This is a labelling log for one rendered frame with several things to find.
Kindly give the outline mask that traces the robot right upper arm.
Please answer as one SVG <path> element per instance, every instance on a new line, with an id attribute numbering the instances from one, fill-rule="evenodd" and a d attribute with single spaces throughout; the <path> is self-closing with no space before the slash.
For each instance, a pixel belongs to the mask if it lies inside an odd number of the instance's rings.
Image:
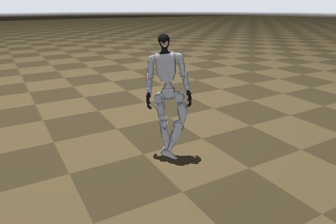
<path id="1" fill-rule="evenodd" d="M 185 63 L 181 53 L 174 53 L 175 59 L 178 60 L 178 67 L 180 69 L 180 77 L 185 77 Z"/>

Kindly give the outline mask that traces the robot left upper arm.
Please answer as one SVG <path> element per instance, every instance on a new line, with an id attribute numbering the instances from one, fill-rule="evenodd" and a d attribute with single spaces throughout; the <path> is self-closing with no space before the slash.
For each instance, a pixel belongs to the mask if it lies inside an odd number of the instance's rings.
<path id="1" fill-rule="evenodd" d="M 151 55 L 148 57 L 148 79 L 153 79 L 153 69 L 154 69 L 154 63 L 155 62 L 155 55 Z"/>

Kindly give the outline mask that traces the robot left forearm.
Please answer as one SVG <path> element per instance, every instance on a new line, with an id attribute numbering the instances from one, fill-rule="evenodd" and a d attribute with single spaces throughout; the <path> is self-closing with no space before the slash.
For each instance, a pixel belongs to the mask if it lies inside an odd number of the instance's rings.
<path id="1" fill-rule="evenodd" d="M 147 73 L 146 74 L 146 90 L 147 90 L 146 95 L 149 92 L 150 96 L 151 96 L 151 94 L 152 94 L 152 92 L 151 92 L 152 91 L 152 83 L 153 83 L 152 80 L 148 80 L 148 73 Z"/>

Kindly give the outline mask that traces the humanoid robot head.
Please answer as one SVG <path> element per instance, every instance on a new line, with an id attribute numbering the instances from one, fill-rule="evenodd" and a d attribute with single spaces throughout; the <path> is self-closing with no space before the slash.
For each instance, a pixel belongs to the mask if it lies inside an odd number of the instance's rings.
<path id="1" fill-rule="evenodd" d="M 163 47 L 163 46 L 161 45 L 161 42 L 162 42 L 162 43 L 165 43 L 166 41 L 168 41 L 168 45 L 167 45 L 167 47 Z M 169 36 L 168 36 L 168 35 L 166 35 L 166 34 L 161 34 L 161 35 L 159 35 L 159 37 L 158 37 L 158 42 L 159 42 L 159 44 L 160 44 L 160 46 L 161 46 L 161 48 L 162 48 L 160 54 L 168 54 L 168 53 L 170 53 L 170 52 L 167 50 L 167 48 L 168 48 L 168 46 L 169 46 L 169 43 L 170 43 L 170 39 L 169 39 Z"/>

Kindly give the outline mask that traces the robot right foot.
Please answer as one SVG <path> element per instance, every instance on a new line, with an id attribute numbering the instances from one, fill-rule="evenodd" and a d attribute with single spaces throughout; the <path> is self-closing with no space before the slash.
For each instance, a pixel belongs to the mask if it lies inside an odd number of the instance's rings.
<path id="1" fill-rule="evenodd" d="M 169 151 L 168 151 L 169 152 Z M 170 158 L 173 158 L 173 159 L 177 159 L 178 157 L 176 157 L 172 152 L 171 153 L 168 153 L 167 152 L 167 150 L 163 150 L 162 152 L 161 152 L 161 154 L 162 155 L 164 155 L 164 156 L 168 156 L 168 157 L 170 157 Z"/>

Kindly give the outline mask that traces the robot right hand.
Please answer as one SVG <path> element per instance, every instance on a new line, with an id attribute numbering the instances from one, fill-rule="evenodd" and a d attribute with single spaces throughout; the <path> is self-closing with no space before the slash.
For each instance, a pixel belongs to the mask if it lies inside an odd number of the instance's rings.
<path id="1" fill-rule="evenodd" d="M 188 96 L 188 100 L 187 101 L 189 101 L 189 103 L 187 104 L 187 107 L 189 107 L 189 106 L 191 106 L 192 97 L 191 97 L 190 90 L 187 90 L 186 93 L 187 93 L 186 95 Z"/>

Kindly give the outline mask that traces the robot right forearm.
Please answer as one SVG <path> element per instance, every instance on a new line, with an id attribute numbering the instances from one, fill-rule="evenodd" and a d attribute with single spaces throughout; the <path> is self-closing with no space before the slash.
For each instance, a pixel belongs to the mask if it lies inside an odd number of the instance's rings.
<path id="1" fill-rule="evenodd" d="M 190 90 L 190 84 L 189 84 L 189 81 L 188 81 L 188 74 L 187 74 L 187 71 L 185 71 L 185 78 L 182 79 L 183 81 L 183 85 L 184 85 L 184 89 L 185 89 L 185 92 L 187 90 Z M 191 90 L 190 90 L 191 92 Z M 187 93 L 186 93 L 187 94 Z"/>

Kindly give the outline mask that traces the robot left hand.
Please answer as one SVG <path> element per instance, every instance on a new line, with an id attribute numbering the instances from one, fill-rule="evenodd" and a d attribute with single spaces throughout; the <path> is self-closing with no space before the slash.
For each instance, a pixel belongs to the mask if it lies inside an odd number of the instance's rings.
<path id="1" fill-rule="evenodd" d="M 150 101 L 149 101 L 150 97 L 151 97 L 151 96 L 150 96 L 150 93 L 148 92 L 147 95 L 146 95 L 146 103 L 147 103 L 148 108 L 149 108 L 149 109 L 152 109 L 152 108 L 149 106 L 149 104 L 151 104 Z"/>

